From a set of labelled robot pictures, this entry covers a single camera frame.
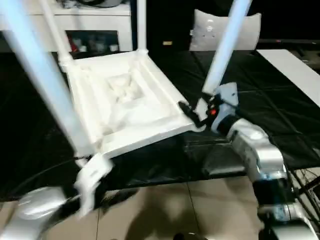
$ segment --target black tablecloth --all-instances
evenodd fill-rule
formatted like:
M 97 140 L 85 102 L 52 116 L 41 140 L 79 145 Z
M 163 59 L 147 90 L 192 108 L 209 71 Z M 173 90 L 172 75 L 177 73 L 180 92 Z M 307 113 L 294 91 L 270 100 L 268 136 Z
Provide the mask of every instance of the black tablecloth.
M 190 104 L 201 93 L 214 52 L 151 58 Z M 51 114 L 13 54 L 1 54 L 0 201 L 43 186 L 71 185 L 79 168 Z M 280 148 L 293 169 L 319 167 L 320 108 L 257 52 L 236 51 L 223 83 L 237 82 L 239 107 Z M 108 189 L 244 175 L 230 144 L 209 131 L 186 132 L 113 159 Z

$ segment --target floor tile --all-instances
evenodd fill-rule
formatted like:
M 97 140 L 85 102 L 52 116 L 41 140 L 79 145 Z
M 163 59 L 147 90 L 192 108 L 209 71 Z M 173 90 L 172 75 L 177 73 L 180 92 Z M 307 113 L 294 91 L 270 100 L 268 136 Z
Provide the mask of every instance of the floor tile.
M 262 223 L 247 177 L 188 183 L 200 233 L 213 240 L 257 240 Z
M 6 223 L 12 216 L 12 213 L 15 209 L 17 202 L 16 201 L 10 201 L 10 202 L 4 202 L 0 203 L 0 233 L 2 232 L 3 228 L 5 227 Z
M 98 215 L 97 210 L 82 219 L 73 215 L 51 228 L 44 240 L 96 240 Z
M 172 240 L 197 231 L 187 184 L 168 184 L 142 187 L 100 216 L 97 240 Z

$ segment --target white cushion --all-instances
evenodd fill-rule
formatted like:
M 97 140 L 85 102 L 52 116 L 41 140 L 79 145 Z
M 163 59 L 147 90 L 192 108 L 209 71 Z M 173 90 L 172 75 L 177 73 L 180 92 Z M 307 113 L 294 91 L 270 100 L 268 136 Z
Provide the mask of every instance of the white cushion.
M 215 51 L 227 27 L 227 16 L 215 16 L 200 10 L 194 12 L 190 51 Z M 246 16 L 235 50 L 254 50 L 259 40 L 261 14 Z

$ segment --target shelf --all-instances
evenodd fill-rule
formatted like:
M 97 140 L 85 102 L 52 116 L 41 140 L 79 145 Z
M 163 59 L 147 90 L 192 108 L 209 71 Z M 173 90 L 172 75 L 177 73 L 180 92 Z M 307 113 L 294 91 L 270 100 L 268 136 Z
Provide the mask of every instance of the shelf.
M 23 0 L 30 15 L 43 15 L 39 0 Z M 55 15 L 92 15 L 92 16 L 130 16 L 130 4 L 122 3 L 115 7 L 108 8 L 70 8 L 66 9 L 59 5 L 56 0 L 48 0 L 51 2 L 51 9 Z

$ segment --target white cabinet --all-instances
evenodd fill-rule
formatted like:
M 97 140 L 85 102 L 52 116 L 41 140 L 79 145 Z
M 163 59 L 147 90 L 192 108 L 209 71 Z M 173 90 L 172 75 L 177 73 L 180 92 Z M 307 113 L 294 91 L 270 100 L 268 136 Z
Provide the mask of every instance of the white cabinet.
M 73 8 L 64 9 L 56 0 L 51 2 L 51 9 L 59 27 L 65 31 L 117 31 L 120 51 L 132 51 L 131 11 L 129 3 L 122 3 L 110 8 Z M 28 14 L 34 23 L 35 32 L 49 52 L 56 52 L 49 27 L 43 16 L 38 0 L 24 0 Z M 0 31 L 7 30 L 0 15 Z

